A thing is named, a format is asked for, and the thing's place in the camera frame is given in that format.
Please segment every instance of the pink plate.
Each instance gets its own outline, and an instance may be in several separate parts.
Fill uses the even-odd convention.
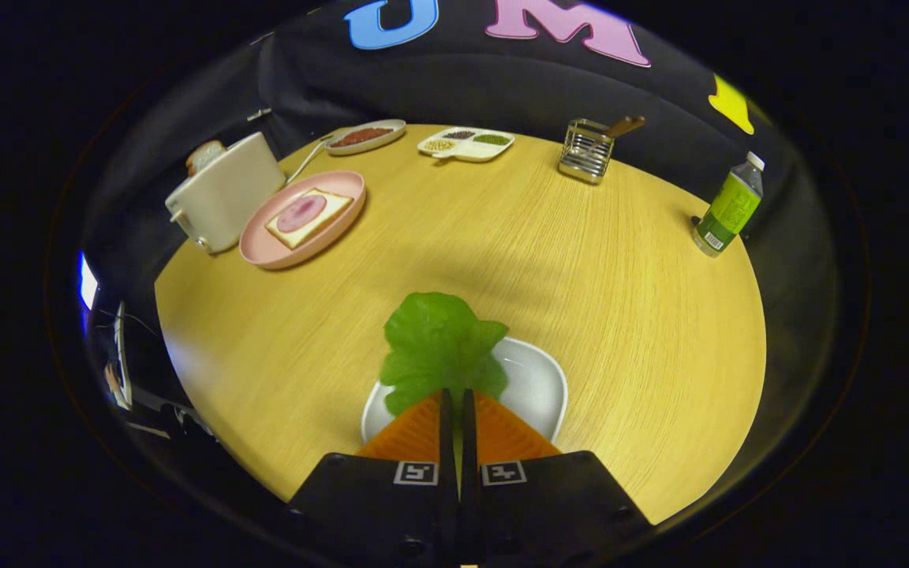
[[[264,224],[273,215],[277,215],[290,198],[315,186],[327,193],[353,197],[353,203],[347,206],[329,226],[324,227],[321,233],[291,251],[278,238],[269,234]],[[325,172],[289,184],[264,202],[255,215],[252,215],[248,225],[245,226],[245,232],[241,235],[241,244],[238,247],[241,249],[241,256],[245,257],[245,261],[268,270],[302,263],[321,252],[321,249],[331,245],[340,234],[349,229],[350,224],[353,224],[357,215],[360,214],[360,210],[364,208],[365,201],[367,201],[367,191],[364,190],[364,176],[357,172]]]

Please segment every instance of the green label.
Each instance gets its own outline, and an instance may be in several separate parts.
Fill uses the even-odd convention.
[[[732,238],[743,230],[758,205],[760,197],[750,186],[735,175],[728,174],[718,197],[714,198],[704,219],[697,225],[697,233],[712,248],[723,251]]]

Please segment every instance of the water bottle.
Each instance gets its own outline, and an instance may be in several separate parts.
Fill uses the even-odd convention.
[[[718,256],[746,226],[764,197],[764,161],[753,152],[735,166],[721,186],[704,218],[693,228],[693,242],[707,256]]]

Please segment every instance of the pink letter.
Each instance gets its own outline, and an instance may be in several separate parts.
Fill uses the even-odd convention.
[[[486,28],[486,33],[506,39],[535,39],[538,31],[524,21],[524,13],[545,28],[556,42],[570,42],[581,28],[591,27],[591,37],[585,39],[584,47],[595,53],[607,55],[616,60],[650,67],[650,61],[643,57],[634,29],[623,19],[588,6],[578,4],[565,10],[549,0],[496,0],[497,22]]]

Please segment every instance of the green lettuce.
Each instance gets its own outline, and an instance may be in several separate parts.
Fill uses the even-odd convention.
[[[499,321],[482,321],[458,296],[415,292],[385,323],[391,346],[379,381],[393,386],[385,406],[397,417],[441,388],[451,389],[455,410],[461,410],[466,388],[499,398],[507,374],[493,357],[493,348],[507,334]]]

